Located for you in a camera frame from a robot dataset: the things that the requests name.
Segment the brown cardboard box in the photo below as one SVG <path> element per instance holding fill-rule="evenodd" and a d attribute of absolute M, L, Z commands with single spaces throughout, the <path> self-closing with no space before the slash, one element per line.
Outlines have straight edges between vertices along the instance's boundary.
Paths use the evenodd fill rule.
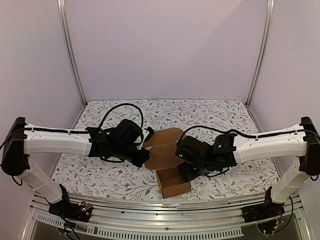
<path fill-rule="evenodd" d="M 144 166 L 155 170 L 160 194 L 164 199 L 186 194 L 191 190 L 189 181 L 185 182 L 178 171 L 184 161 L 175 155 L 177 141 L 183 130 L 177 127 L 157 130 L 143 143 L 149 149 L 149 160 Z"/>

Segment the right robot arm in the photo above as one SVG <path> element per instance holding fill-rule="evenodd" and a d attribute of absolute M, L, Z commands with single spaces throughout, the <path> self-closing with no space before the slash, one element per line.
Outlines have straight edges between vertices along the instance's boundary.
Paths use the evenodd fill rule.
<path fill-rule="evenodd" d="M 259 206 L 262 218 L 269 218 L 302 183 L 320 174 L 320 136 L 309 117 L 299 124 L 256 134 L 236 129 L 211 128 L 219 135 L 212 144 L 183 132 L 176 143 L 175 155 L 184 162 L 178 166 L 181 177 L 190 182 L 199 176 L 253 160 L 295 156 L 297 159 L 283 177 L 265 194 Z"/>

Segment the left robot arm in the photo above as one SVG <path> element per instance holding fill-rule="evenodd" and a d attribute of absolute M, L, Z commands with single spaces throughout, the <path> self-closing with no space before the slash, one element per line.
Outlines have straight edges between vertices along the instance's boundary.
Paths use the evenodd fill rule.
<path fill-rule="evenodd" d="M 87 127 L 74 130 L 44 128 L 28 124 L 24 117 L 18 117 L 0 146 L 3 150 L 0 166 L 4 173 L 18 177 L 50 204 L 55 204 L 55 209 L 63 217 L 70 217 L 75 210 L 67 200 L 66 191 L 29 161 L 29 156 L 65 153 L 100 158 L 105 162 L 114 158 L 116 163 L 128 161 L 140 168 L 150 158 L 150 152 L 143 144 L 153 134 L 152 128 L 142 128 L 128 119 L 107 129 Z"/>

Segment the floral patterned table mat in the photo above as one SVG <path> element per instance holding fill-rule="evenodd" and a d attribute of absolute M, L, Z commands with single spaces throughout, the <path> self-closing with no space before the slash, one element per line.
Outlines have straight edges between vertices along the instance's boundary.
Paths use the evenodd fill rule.
<path fill-rule="evenodd" d="M 239 100 L 160 99 L 91 101 L 81 114 L 76 128 L 115 127 L 129 119 L 154 130 L 180 128 L 201 141 L 212 143 L 213 127 L 239 130 L 252 135 L 258 129 L 247 108 Z M 215 177 L 199 177 L 190 184 L 190 192 L 175 201 L 202 201 L 260 194 L 279 180 L 272 159 L 258 159 L 232 167 Z M 69 193 L 133 201 L 161 201 L 162 195 L 154 170 L 138 168 L 127 162 L 101 161 L 75 154 L 62 154 L 52 179 Z"/>

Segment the aluminium front rail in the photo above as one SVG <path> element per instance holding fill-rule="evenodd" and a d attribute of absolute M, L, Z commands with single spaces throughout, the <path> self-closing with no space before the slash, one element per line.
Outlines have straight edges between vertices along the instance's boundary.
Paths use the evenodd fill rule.
<path fill-rule="evenodd" d="M 310 240 L 312 234 L 300 197 L 287 200 L 285 213 L 273 233 L 263 226 L 275 218 L 245 222 L 242 208 L 259 204 L 262 194 L 198 201 L 134 201 L 71 194 L 93 210 L 88 222 L 64 227 L 48 212 L 45 199 L 35 194 L 22 231 L 23 240 Z"/>

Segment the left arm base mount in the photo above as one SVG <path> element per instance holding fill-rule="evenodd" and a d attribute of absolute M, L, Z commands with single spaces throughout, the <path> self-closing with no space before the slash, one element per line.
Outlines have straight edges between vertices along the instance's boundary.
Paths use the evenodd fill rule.
<path fill-rule="evenodd" d="M 93 206 L 85 201 L 78 203 L 70 202 L 66 188 L 61 184 L 59 184 L 59 187 L 62 192 L 61 200 L 57 203 L 49 203 L 48 212 L 63 220 L 71 219 L 88 223 L 92 215 Z"/>

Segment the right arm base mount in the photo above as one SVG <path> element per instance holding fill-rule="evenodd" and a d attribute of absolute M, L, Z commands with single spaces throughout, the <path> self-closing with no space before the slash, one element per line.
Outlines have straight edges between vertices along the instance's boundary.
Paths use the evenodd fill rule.
<path fill-rule="evenodd" d="M 285 213 L 284 202 L 273 202 L 271 196 L 272 188 L 273 187 L 270 186 L 265 192 L 263 203 L 245 206 L 241 209 L 245 223 L 265 220 Z"/>

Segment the left aluminium frame post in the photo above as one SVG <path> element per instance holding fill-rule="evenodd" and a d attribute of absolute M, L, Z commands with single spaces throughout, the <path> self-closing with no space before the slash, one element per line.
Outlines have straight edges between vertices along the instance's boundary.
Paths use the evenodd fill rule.
<path fill-rule="evenodd" d="M 81 82 L 77 61 L 76 61 L 76 57 L 75 57 L 75 53 L 72 45 L 65 1 L 57 0 L 57 8 L 58 8 L 58 15 L 60 20 L 62 35 L 64 39 L 64 44 L 66 48 L 66 53 L 67 53 L 71 73 L 74 79 L 75 87 L 76 87 L 80 102 L 85 107 L 88 104 L 88 102 L 87 102 L 85 91 L 83 89 L 83 85 Z"/>

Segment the aluminium frame post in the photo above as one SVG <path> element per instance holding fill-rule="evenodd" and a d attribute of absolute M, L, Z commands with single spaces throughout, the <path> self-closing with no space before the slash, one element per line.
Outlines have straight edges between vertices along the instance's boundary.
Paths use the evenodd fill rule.
<path fill-rule="evenodd" d="M 81 82 L 77 61 L 76 61 L 76 57 L 75 57 L 75 53 L 72 45 L 65 1 L 57 0 L 57 8 L 58 8 L 58 15 L 60 20 L 62 35 L 64 39 L 64 44 L 66 48 L 66 53 L 67 53 L 71 73 L 74 79 L 75 87 L 76 87 L 80 102 L 85 107 L 88 104 L 88 102 L 87 102 L 85 91 L 83 89 L 83 85 Z"/>
<path fill-rule="evenodd" d="M 255 92 L 256 92 L 261 71 L 263 68 L 263 63 L 264 63 L 265 55 L 267 52 L 270 32 L 272 28 L 274 8 L 275 8 L 275 0 L 268 0 L 266 5 L 266 13 L 265 13 L 265 19 L 264 19 L 264 25 L 263 25 L 263 31 L 262 31 L 262 37 L 261 37 L 260 47 L 258 51 L 257 61 L 255 64 L 251 84 L 250 84 L 249 91 L 245 101 L 245 105 L 248 108 L 250 108 L 253 103 Z"/>

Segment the right aluminium frame post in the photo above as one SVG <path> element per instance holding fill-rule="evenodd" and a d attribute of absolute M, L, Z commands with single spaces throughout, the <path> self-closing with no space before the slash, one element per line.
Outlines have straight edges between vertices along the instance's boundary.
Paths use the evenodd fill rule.
<path fill-rule="evenodd" d="M 253 103 L 255 92 L 256 92 L 261 71 L 263 68 L 263 63 L 264 63 L 265 55 L 267 52 L 270 32 L 272 28 L 274 8 L 275 8 L 275 0 L 268 0 L 266 5 L 266 13 L 265 13 L 265 19 L 264 19 L 264 25 L 263 25 L 263 31 L 262 31 L 262 37 L 261 37 L 260 47 L 258 51 L 257 61 L 255 64 L 251 84 L 250 84 L 249 91 L 245 101 L 245 105 L 248 108 L 250 108 Z"/>

